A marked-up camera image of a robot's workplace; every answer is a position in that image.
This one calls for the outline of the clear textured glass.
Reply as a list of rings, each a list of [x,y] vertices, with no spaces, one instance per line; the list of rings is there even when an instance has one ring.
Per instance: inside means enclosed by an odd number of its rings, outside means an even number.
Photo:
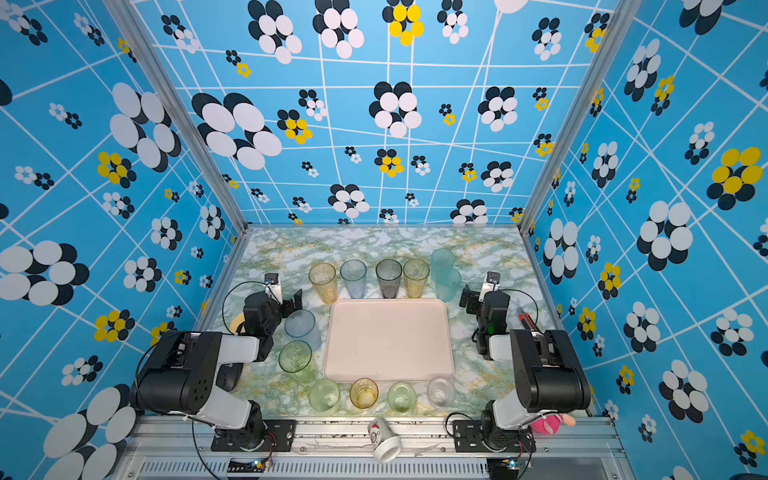
[[[435,377],[427,387],[428,400],[435,408],[451,406],[456,398],[456,389],[449,378]]]

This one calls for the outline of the pale green textured glass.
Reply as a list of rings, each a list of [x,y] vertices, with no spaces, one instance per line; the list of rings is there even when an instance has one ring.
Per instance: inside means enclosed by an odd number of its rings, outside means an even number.
[[[315,382],[309,392],[310,407],[320,415],[332,415],[339,408],[341,392],[339,385],[328,378]]]

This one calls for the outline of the light green textured glass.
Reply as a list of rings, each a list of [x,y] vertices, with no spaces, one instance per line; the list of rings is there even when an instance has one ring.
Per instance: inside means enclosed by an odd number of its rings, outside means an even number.
[[[391,410],[398,414],[410,412],[417,404],[417,394],[408,382],[394,383],[388,390],[387,402]]]

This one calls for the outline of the short amber glass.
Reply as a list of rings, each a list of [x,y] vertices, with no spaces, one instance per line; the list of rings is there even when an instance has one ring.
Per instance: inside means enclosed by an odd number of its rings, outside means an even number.
[[[352,383],[349,398],[354,407],[360,410],[369,409],[378,401],[379,387],[370,378],[359,378]]]

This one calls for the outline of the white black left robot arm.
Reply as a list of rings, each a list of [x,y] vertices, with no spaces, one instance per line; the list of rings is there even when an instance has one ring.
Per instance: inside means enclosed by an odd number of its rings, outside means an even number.
[[[302,309],[302,292],[278,303],[249,295],[234,334],[168,331],[140,360],[131,388],[134,408],[183,415],[212,427],[215,452],[288,452],[296,422],[266,420],[261,406],[232,394],[243,368],[266,360],[282,319]]]

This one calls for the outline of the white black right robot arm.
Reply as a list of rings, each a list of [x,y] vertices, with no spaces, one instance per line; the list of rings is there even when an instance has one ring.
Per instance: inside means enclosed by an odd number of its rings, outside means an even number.
[[[571,413],[590,404],[590,386],[565,331],[542,331],[525,314],[522,327],[509,329],[511,298],[507,289],[472,291],[465,287],[459,305],[476,317],[473,342],[478,353],[513,368],[515,388],[487,403],[481,416],[483,442],[502,452],[519,441],[529,452],[527,434],[553,436],[573,426]]]

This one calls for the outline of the pink rectangular tray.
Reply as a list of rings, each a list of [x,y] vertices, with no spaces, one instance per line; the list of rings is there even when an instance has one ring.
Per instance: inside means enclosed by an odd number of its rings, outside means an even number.
[[[430,381],[455,373],[439,299],[344,299],[330,313],[324,375],[340,383]]]

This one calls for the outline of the light blue short glass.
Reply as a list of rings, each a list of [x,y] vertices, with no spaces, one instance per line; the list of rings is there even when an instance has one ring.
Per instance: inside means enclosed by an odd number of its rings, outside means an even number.
[[[304,341],[313,352],[320,350],[322,339],[318,322],[314,314],[307,310],[297,310],[285,320],[285,332],[292,341]]]

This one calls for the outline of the green clear glass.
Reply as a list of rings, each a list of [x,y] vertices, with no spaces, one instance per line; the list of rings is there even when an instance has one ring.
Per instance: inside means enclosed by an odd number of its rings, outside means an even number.
[[[302,385],[312,384],[317,377],[313,350],[308,343],[294,340],[279,352],[278,364],[290,378]]]

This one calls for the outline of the teal textured glass front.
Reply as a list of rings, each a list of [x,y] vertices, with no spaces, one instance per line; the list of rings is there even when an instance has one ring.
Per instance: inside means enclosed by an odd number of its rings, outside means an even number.
[[[454,267],[439,269],[434,279],[436,296],[445,303],[454,298],[462,282],[461,273]]]

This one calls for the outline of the black computer mouse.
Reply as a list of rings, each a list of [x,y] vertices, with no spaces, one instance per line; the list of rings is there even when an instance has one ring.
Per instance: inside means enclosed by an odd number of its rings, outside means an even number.
[[[220,364],[215,378],[216,386],[231,392],[236,387],[242,370],[242,363]]]

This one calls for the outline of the tall olive yellow glass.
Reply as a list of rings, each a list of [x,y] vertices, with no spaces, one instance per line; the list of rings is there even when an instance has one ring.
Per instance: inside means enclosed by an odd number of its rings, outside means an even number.
[[[406,295],[408,298],[421,298],[430,275],[429,264],[417,258],[407,260],[403,265]]]

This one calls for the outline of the tall blue glass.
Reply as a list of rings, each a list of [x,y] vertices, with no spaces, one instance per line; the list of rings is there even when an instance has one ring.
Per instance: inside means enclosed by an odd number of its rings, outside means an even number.
[[[363,299],[366,294],[367,266],[360,259],[345,261],[340,267],[340,275],[351,299]]]

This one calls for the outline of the tall grey glass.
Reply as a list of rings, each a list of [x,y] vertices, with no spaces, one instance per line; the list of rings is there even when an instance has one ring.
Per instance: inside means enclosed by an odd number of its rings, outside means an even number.
[[[394,259],[381,260],[375,268],[381,295],[384,299],[395,299],[402,277],[402,265]]]

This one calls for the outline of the pink plush doll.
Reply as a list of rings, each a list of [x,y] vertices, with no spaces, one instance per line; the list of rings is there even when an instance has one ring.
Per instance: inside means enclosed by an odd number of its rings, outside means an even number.
[[[570,414],[552,413],[538,418],[530,427],[536,434],[553,436],[563,425],[573,427],[576,425],[576,420]]]

